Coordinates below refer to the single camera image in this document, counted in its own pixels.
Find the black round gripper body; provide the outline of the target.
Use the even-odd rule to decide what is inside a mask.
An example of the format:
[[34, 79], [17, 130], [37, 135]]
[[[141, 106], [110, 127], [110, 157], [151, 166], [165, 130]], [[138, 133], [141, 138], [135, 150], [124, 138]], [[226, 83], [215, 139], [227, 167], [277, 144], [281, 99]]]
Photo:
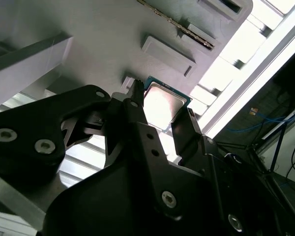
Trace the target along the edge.
[[195, 170], [165, 157], [120, 160], [62, 192], [44, 236], [214, 236], [226, 233], [217, 178], [226, 166], [202, 157]]

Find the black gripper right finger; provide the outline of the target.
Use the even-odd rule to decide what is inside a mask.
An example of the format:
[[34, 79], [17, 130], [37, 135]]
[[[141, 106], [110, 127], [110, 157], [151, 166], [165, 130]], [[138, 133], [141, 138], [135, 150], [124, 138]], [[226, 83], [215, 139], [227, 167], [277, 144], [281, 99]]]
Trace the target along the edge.
[[290, 236], [293, 222], [264, 172], [235, 154], [221, 155], [191, 109], [172, 123], [180, 166], [199, 174], [192, 225], [206, 236]]

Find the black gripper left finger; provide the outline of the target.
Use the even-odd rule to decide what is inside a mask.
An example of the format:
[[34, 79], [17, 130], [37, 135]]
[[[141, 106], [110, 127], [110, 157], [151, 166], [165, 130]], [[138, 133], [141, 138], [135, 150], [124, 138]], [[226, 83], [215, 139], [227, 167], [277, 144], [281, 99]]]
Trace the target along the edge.
[[129, 159], [165, 157], [143, 110], [144, 84], [123, 100], [88, 85], [0, 113], [0, 177], [35, 191], [52, 183], [65, 152], [93, 134], [105, 137], [107, 168]]

